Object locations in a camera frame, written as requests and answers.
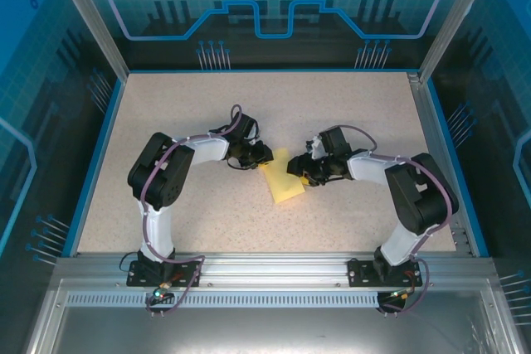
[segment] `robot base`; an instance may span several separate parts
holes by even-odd
[[[347,263],[348,285],[351,288],[408,288],[412,281],[404,274],[407,271],[415,275],[415,286],[422,286],[422,276],[418,263],[407,261],[391,267],[384,281],[374,268],[373,260],[351,259]]]
[[[199,261],[185,264],[158,263],[146,258],[139,251],[139,259],[129,265],[127,286],[157,287],[164,282],[171,282],[174,288],[186,288],[199,267]],[[193,282],[192,287],[199,286],[200,276]]]

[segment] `enclosure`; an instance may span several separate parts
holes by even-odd
[[[531,0],[0,9],[5,352],[529,349]],[[233,104],[291,157],[338,124],[377,153],[432,155],[459,210],[422,247],[415,311],[375,310],[397,286],[350,286],[349,261],[397,225],[389,187],[345,180],[274,203],[260,167],[206,162],[171,219],[178,258],[206,256],[198,286],[150,319],[153,287],[127,286],[123,258],[143,239],[129,170],[152,134],[216,129]]]

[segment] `speckled tabletop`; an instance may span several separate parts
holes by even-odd
[[[258,120],[267,145],[288,148],[291,156],[335,124],[366,129],[378,153],[426,151],[405,73],[132,74],[78,250],[137,250],[141,220],[127,175],[144,145],[158,131],[182,137],[227,124],[235,103]],[[345,136],[353,148],[369,145],[355,132]],[[194,252],[374,251],[396,223],[384,186],[335,182],[275,205],[260,170],[208,162],[192,167],[173,205],[173,243]],[[449,229],[423,249],[455,250]]]

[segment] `work surface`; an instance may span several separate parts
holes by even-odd
[[[127,175],[151,135],[205,133],[230,122],[235,103],[256,119],[261,139],[291,156],[335,124],[354,124],[378,141],[378,153],[426,151],[405,73],[265,72],[132,74],[110,137],[78,250],[125,252],[141,242],[139,207]],[[345,131],[352,148],[368,148]],[[374,251],[397,216],[387,187],[331,182],[275,205],[260,170],[236,171],[225,162],[192,167],[173,205],[177,251]],[[448,228],[424,250],[454,250]]]

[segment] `yellow cloth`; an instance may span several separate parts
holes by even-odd
[[[287,173],[290,153],[287,148],[273,151],[274,160],[267,165],[260,165],[269,184],[275,203],[285,201],[304,192],[304,186],[297,176]]]

